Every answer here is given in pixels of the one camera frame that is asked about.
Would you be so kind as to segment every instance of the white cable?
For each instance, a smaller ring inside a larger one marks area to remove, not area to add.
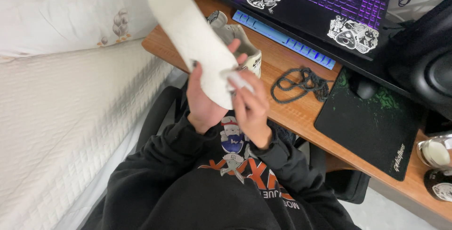
[[[400,21],[405,21],[402,17],[400,17],[399,15],[394,14],[394,13],[391,12],[391,11],[386,11],[386,13],[392,15],[393,17],[399,19]]]

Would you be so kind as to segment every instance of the black laptop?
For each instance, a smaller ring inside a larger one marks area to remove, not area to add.
[[[242,0],[242,4],[365,58],[378,47],[388,1]]]

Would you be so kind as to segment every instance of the shoe insole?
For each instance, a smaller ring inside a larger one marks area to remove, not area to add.
[[[201,89],[219,106],[233,109],[225,74],[238,64],[207,24],[194,0],[148,0],[149,7],[190,71],[202,66]]]

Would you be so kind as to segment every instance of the white sneaker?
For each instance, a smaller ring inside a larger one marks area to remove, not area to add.
[[[262,52],[250,42],[242,26],[238,24],[226,24],[226,15],[218,10],[209,15],[207,23],[226,45],[230,44],[234,38],[240,39],[242,43],[234,53],[234,56],[237,58],[240,54],[246,53],[248,58],[240,66],[242,68],[248,67],[249,71],[260,78]]]

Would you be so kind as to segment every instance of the office chair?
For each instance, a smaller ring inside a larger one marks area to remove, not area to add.
[[[143,124],[135,152],[141,150],[152,135],[157,135],[173,103],[175,103],[174,122],[180,120],[187,108],[187,100],[181,105],[182,99],[185,98],[183,89],[168,86],[158,96]],[[294,146],[298,148],[304,142],[304,139],[299,138]],[[354,204],[361,204],[366,195],[370,176],[357,170],[338,170],[327,173],[325,151],[311,143],[309,145],[310,165],[320,171],[324,177],[325,185],[333,190],[336,198]]]

